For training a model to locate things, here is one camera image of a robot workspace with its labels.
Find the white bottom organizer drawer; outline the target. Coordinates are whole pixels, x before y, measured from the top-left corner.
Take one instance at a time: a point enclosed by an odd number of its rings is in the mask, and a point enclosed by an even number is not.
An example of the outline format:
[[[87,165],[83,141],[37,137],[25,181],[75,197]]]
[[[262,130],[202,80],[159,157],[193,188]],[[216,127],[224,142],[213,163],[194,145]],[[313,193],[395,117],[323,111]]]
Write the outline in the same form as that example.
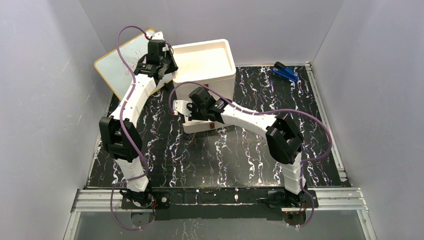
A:
[[[182,124],[182,126],[185,133],[194,134],[233,126],[233,124],[205,120],[202,117],[198,116],[184,115],[184,123]]]

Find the white plastic drawer organizer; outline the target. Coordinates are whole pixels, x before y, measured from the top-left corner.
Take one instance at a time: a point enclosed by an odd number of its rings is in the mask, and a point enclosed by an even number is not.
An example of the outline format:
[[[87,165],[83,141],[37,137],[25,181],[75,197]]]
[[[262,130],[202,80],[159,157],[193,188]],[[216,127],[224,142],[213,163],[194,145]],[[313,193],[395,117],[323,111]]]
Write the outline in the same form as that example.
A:
[[[172,73],[175,86],[196,82],[233,99],[236,66],[226,39],[180,44],[172,48],[178,66],[178,70]]]

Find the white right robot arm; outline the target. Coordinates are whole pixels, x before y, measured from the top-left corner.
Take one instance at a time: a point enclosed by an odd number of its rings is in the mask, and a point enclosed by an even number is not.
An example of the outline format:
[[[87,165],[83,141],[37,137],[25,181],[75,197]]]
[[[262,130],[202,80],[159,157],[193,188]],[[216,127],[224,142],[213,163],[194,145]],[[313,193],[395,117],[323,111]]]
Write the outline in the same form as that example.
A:
[[[174,111],[189,121],[234,125],[263,137],[271,157],[281,164],[284,189],[293,195],[302,192],[306,185],[301,171],[304,138],[289,114],[259,114],[227,98],[215,99],[203,87],[197,87],[188,97],[188,101],[174,102]]]

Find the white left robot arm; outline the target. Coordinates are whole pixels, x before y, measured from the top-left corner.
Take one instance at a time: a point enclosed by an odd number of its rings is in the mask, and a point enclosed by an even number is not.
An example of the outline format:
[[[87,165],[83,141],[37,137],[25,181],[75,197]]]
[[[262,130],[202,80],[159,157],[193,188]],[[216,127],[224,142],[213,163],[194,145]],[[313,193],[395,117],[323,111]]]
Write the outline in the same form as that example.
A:
[[[122,171],[122,184],[130,193],[143,194],[149,185],[149,164],[142,154],[138,119],[158,83],[176,70],[172,47],[164,39],[150,39],[147,53],[129,70],[132,81],[124,97],[109,116],[99,121],[102,146]]]

